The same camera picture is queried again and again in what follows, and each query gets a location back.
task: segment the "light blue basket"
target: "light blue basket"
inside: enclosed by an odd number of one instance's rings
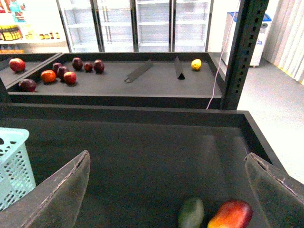
[[[25,129],[0,127],[0,211],[36,186],[24,143],[28,136]]]

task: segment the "apple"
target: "apple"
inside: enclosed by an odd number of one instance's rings
[[[74,72],[68,71],[64,74],[64,80],[68,84],[74,84],[77,80],[76,74]]]
[[[32,79],[23,79],[21,82],[19,82],[19,87],[24,92],[34,92],[37,84]]]
[[[95,60],[94,70],[96,71],[96,73],[101,74],[105,69],[104,67],[105,65],[100,59]]]
[[[9,61],[10,68],[15,72],[25,70],[25,62],[20,58],[13,58]]]
[[[75,70],[81,70],[82,65],[83,65],[83,63],[82,63],[81,58],[79,58],[79,57],[73,58],[72,66]]]
[[[66,72],[68,72],[68,68],[66,66],[61,66],[57,70],[57,77],[59,77],[61,80],[64,80],[63,76]]]
[[[57,75],[58,68],[59,68],[60,66],[62,67],[62,64],[61,64],[61,63],[54,63],[54,64],[53,64],[53,71],[55,72],[56,75]]]
[[[84,68],[86,72],[91,72],[93,69],[93,65],[90,62],[86,62]]]

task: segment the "gray floor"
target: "gray floor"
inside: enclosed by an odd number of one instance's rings
[[[248,110],[290,176],[304,183],[304,86],[262,59],[250,68],[238,110]]]

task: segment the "black triangular divider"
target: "black triangular divider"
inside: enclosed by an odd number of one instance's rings
[[[178,57],[175,58],[174,65],[175,65],[175,72],[176,72],[177,79],[178,80],[186,79],[185,75],[184,75],[184,72],[182,70],[180,59]]]

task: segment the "black display shelf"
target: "black display shelf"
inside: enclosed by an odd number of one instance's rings
[[[0,78],[6,88],[19,82],[21,78],[30,75],[33,70],[38,70],[44,63],[58,57],[61,53],[44,53],[44,54],[1,54],[0,55]],[[12,58],[21,58],[26,68],[22,72],[15,73],[9,67]]]
[[[101,59],[105,70],[102,74],[84,69],[75,71],[72,59],[80,57],[94,62]],[[174,60],[180,60],[185,80],[178,80]],[[191,61],[202,60],[200,71],[191,69]],[[127,75],[148,60],[153,66],[132,83],[127,83]],[[44,70],[52,69],[60,62],[75,71],[77,83],[67,85],[57,79],[56,83],[45,85],[40,81]],[[166,108],[206,108],[212,95],[214,76],[218,67],[213,53],[72,53],[62,54],[45,63],[24,78],[31,78],[38,84],[35,93],[18,92],[15,84],[8,89],[12,102],[68,104],[68,105],[110,105],[134,107]],[[224,77],[218,76],[215,97],[211,108],[219,109],[222,92],[225,91]]]
[[[226,200],[253,208],[248,228],[267,225],[244,158],[253,152],[284,170],[246,111],[5,104],[2,127],[29,130],[37,184],[83,150],[89,184],[76,228],[177,227],[182,202],[204,202],[204,226]]]

